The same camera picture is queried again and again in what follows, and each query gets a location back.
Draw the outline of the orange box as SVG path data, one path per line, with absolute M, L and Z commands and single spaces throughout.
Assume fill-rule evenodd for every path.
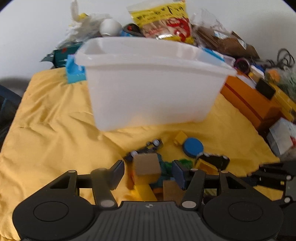
M 238 77 L 228 76 L 221 94 L 262 132 L 275 124 L 283 114 L 280 105 L 251 88 Z

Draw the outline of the light blue card box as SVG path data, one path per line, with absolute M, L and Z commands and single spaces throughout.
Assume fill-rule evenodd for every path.
M 86 80 L 85 67 L 75 63 L 74 54 L 67 56 L 65 68 L 68 84 Z

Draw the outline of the blue round disc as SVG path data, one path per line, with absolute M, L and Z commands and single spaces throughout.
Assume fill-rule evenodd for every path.
M 185 155 L 190 158 L 196 158 L 204 150 L 203 144 L 197 138 L 187 138 L 182 148 Z

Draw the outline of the yellow cloth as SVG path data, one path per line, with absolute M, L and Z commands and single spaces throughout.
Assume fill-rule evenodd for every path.
M 200 123 L 142 126 L 102 132 L 94 123 L 86 81 L 68 84 L 63 68 L 36 73 L 1 149 L 1 240 L 18 240 L 15 207 L 65 173 L 109 168 L 127 152 L 160 138 L 165 161 L 183 159 L 173 140 L 179 132 L 200 140 L 208 153 L 230 158 L 228 171 L 244 176 L 278 162 L 251 122 L 218 95 Z

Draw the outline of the orange yellow toy block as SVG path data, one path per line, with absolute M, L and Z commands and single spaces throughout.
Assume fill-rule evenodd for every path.
M 199 159 L 196 162 L 194 168 L 202 170 L 208 175 L 218 175 L 219 174 L 218 169 L 214 165 L 212 165 L 208 162 L 205 162 L 204 160 L 201 160 L 201 159 Z

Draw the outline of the yellow toy brick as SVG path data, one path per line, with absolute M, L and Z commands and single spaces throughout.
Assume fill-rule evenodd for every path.
M 152 184 L 138 184 L 135 181 L 134 175 L 132 175 L 133 188 L 139 195 L 141 201 L 156 202 L 163 201 L 163 187 L 156 187 Z

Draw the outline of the yellow snack bag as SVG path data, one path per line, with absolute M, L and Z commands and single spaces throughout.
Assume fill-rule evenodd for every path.
M 146 38 L 194 44 L 185 1 L 143 1 L 126 9 Z

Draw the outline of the dark green tissue pack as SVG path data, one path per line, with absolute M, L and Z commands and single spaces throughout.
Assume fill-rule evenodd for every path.
M 50 62 L 53 68 L 65 67 L 68 55 L 75 54 L 82 44 L 82 42 L 66 43 L 47 54 L 41 62 Z

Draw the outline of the small yellow block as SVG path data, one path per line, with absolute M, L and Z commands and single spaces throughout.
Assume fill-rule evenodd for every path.
M 183 132 L 179 131 L 174 138 L 174 145 L 175 146 L 182 146 L 184 142 L 187 140 L 188 136 Z

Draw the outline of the black orange toy car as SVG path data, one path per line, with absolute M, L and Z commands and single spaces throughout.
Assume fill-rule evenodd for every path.
M 217 154 L 210 154 L 210 153 L 199 153 L 196 157 L 196 161 L 203 160 L 213 166 L 215 166 L 218 171 L 226 170 L 230 159 L 225 155 L 217 155 Z

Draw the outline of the dark blue toy car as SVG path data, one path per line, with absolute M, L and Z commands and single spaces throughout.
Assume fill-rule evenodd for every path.
M 127 162 L 132 162 L 133 158 L 136 155 L 139 154 L 148 154 L 148 153 L 155 153 L 159 148 L 161 148 L 163 145 L 163 142 L 161 139 L 154 139 L 151 142 L 147 142 L 145 144 L 145 146 L 137 149 L 137 150 L 132 150 L 130 152 L 128 152 L 125 156 L 124 156 L 124 160 Z

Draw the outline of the brown parcel bag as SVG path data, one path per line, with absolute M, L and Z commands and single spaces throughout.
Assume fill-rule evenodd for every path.
M 252 45 L 227 32 L 206 27 L 193 30 L 198 45 L 231 57 L 259 59 L 259 54 Z

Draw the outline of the white plastic bag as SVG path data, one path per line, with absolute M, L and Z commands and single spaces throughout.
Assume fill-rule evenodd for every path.
M 99 33 L 102 22 L 106 19 L 112 19 L 109 14 L 90 14 L 78 13 L 78 1 L 71 1 L 70 13 L 72 23 L 66 30 L 65 37 L 57 45 L 61 48 L 67 44 L 84 42 Z

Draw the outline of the white plastic bin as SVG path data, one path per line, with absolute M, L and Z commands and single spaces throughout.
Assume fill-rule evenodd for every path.
M 202 121 L 236 70 L 193 45 L 141 37 L 94 38 L 75 53 L 96 127 Z

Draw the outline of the wooden cube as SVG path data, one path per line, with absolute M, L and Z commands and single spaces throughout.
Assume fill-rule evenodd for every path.
M 183 191 L 175 181 L 172 181 L 172 180 L 163 181 L 163 200 L 164 201 L 174 201 L 177 205 L 180 205 L 184 195 L 185 195 L 185 191 Z
M 160 174 L 161 168 L 157 153 L 138 154 L 133 158 L 133 170 L 136 175 Z

